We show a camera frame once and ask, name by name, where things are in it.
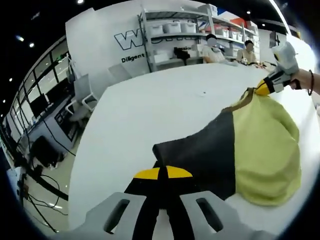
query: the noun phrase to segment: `computer monitor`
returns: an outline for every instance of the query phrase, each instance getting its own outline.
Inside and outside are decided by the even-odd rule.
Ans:
[[[67,78],[59,82],[57,85],[51,88],[50,91],[46,93],[46,96],[48,97],[49,102],[53,104],[59,101],[60,99],[65,98],[71,91],[72,85],[73,84],[70,84],[68,82]]]
[[[34,101],[30,102],[30,108],[35,118],[46,110],[47,106],[48,102],[44,94],[41,94]]]

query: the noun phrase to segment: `black ceiling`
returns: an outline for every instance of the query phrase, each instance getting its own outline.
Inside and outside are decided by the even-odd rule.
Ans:
[[[88,8],[100,9],[110,5],[108,0],[85,0],[78,5],[77,0],[31,0],[6,1],[5,22],[3,24],[3,38],[5,41],[4,74],[0,87],[0,113],[7,113],[13,97],[35,61],[59,38],[65,35],[65,22]],[[239,17],[249,20],[268,19],[280,21],[278,14],[268,0],[199,0],[222,7]],[[280,0],[282,6],[290,0]],[[290,25],[295,25],[295,18],[290,14],[289,7],[283,12]],[[24,38],[24,42],[17,41],[15,35]]]

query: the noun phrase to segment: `person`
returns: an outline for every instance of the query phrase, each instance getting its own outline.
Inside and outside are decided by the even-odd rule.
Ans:
[[[227,62],[222,51],[217,47],[217,37],[213,34],[206,36],[207,45],[203,46],[203,63],[225,63]]]
[[[297,88],[297,84],[294,80],[298,80],[300,82],[302,89],[313,90],[315,93],[320,95],[320,75],[313,73],[314,83],[312,86],[312,74],[309,71],[299,69],[299,71],[291,76],[290,86],[292,89]]]
[[[236,61],[241,63],[242,59],[246,59],[247,64],[252,64],[257,62],[257,58],[254,51],[254,43],[251,40],[244,42],[245,49],[240,49],[237,52]]]

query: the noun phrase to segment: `ceiling light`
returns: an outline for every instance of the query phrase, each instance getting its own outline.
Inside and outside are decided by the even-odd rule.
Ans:
[[[20,42],[23,42],[25,39],[22,36],[16,35],[15,38]]]

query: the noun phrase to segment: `glass wall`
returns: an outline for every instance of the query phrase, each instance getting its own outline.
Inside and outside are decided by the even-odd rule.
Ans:
[[[21,135],[25,128],[34,124],[35,119],[30,103],[40,94],[47,94],[54,86],[67,78],[68,55],[67,40],[64,38],[32,69],[24,86],[20,86],[10,114]]]

